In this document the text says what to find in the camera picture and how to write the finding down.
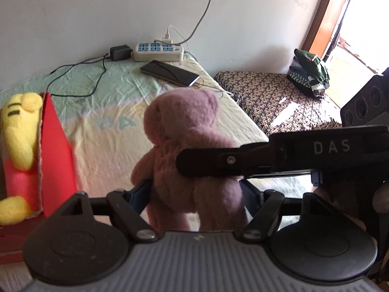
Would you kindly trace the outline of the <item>person right hand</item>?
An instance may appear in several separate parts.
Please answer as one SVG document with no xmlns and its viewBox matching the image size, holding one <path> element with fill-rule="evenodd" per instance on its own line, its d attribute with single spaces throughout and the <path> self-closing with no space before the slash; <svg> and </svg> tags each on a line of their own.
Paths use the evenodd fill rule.
<svg viewBox="0 0 389 292">
<path fill-rule="evenodd" d="M 388 242 L 388 181 L 347 181 L 313 192 L 362 227 L 380 245 Z"/>
</svg>

